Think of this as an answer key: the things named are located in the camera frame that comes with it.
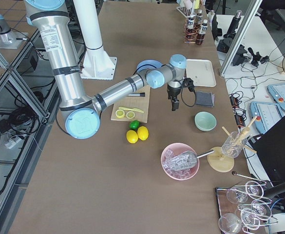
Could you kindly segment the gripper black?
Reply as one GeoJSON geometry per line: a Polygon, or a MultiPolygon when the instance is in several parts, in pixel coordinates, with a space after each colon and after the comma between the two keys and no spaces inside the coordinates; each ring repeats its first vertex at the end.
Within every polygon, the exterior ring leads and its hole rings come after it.
{"type": "Polygon", "coordinates": [[[183,78],[182,80],[170,81],[167,84],[168,99],[171,101],[171,110],[179,109],[178,95],[183,91],[183,88],[188,88],[190,92],[194,92],[194,83],[191,78],[183,78]]]}

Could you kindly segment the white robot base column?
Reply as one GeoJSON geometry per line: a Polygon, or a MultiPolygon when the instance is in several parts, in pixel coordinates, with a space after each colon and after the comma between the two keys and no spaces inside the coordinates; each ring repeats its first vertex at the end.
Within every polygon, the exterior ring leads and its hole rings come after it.
{"type": "Polygon", "coordinates": [[[86,46],[81,77],[112,80],[117,58],[110,57],[104,49],[95,2],[75,0],[74,6],[86,46]]]}

